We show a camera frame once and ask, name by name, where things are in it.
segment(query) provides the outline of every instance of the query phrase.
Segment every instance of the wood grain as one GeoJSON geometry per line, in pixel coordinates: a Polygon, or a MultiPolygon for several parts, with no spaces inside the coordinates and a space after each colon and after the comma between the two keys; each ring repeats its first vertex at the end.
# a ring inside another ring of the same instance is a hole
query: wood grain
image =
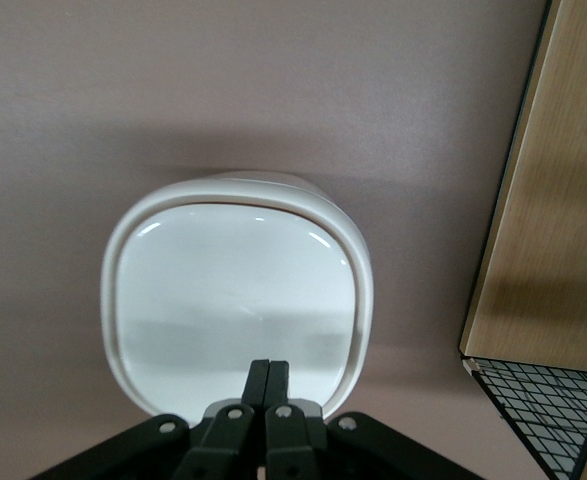
{"type": "Polygon", "coordinates": [[[587,2],[554,2],[461,342],[587,370],[587,2]]]}

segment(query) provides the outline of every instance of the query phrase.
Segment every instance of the white bowl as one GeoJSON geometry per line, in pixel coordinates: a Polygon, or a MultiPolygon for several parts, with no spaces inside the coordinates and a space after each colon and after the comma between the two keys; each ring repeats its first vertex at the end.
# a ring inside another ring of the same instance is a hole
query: white bowl
{"type": "Polygon", "coordinates": [[[289,362],[290,398],[328,416],[362,369],[373,310],[362,235],[308,182],[246,176],[157,190],[111,236],[105,349],[150,414],[194,425],[209,404],[241,396],[251,360],[267,358],[289,362]]]}

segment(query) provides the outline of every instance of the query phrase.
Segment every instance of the metal screw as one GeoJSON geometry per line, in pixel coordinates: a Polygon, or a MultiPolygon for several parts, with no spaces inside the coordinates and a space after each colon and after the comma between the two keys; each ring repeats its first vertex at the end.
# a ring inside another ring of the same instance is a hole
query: metal screw
{"type": "Polygon", "coordinates": [[[288,405],[282,405],[275,410],[275,414],[280,418],[289,418],[293,415],[293,409],[288,405]]]}
{"type": "Polygon", "coordinates": [[[160,425],[160,433],[171,433],[177,428],[175,422],[164,422],[160,425]]]}
{"type": "Polygon", "coordinates": [[[244,412],[242,412],[242,410],[240,410],[239,408],[234,408],[233,410],[229,410],[229,412],[226,414],[231,420],[235,420],[237,418],[240,418],[242,416],[244,412]]]}
{"type": "Polygon", "coordinates": [[[342,417],[337,424],[342,430],[355,430],[357,428],[357,423],[351,417],[342,417]]]}

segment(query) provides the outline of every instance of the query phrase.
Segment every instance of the mauve surface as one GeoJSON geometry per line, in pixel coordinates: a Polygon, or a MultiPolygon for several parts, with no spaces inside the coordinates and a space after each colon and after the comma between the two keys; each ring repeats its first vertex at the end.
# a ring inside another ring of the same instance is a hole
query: mauve surface
{"type": "Polygon", "coordinates": [[[368,242],[344,408],[544,478],[457,354],[543,4],[0,1],[0,479],[146,418],[104,355],[106,241],[149,191],[238,169],[316,183],[368,242]]]}

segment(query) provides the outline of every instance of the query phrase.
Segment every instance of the metal grid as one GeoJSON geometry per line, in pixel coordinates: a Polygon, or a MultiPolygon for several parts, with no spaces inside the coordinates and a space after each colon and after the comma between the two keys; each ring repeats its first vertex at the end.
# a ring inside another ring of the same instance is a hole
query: metal grid
{"type": "Polygon", "coordinates": [[[569,480],[587,436],[587,372],[473,360],[476,378],[549,477],[569,480]]]}

